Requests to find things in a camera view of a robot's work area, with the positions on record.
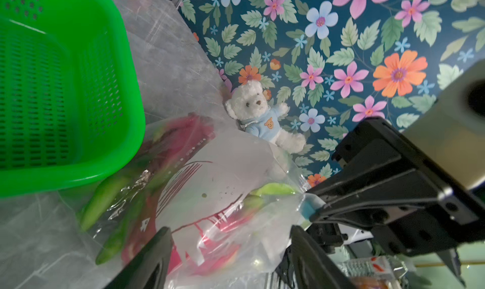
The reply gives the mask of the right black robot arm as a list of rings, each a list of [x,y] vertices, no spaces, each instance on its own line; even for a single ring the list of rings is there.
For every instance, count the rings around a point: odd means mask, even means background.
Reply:
[[[484,62],[455,79],[403,132],[359,122],[337,146],[342,170],[311,189],[313,223],[371,232],[390,254],[419,256],[484,239]]]

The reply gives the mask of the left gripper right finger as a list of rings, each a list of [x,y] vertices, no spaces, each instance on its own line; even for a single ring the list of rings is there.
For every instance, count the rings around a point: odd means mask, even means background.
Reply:
[[[290,230],[290,258],[298,288],[355,289],[351,280],[300,226]]]

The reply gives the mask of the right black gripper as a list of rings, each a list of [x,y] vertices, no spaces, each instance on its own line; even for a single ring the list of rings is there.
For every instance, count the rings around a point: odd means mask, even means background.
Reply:
[[[345,166],[309,190],[327,203],[310,222],[367,230],[408,256],[484,240],[483,201],[384,121],[361,122],[335,155]]]

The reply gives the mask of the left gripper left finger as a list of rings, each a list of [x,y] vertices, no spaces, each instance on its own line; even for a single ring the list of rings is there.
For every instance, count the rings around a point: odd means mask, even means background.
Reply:
[[[172,248],[171,231],[168,227],[164,227],[104,288],[163,289]]]

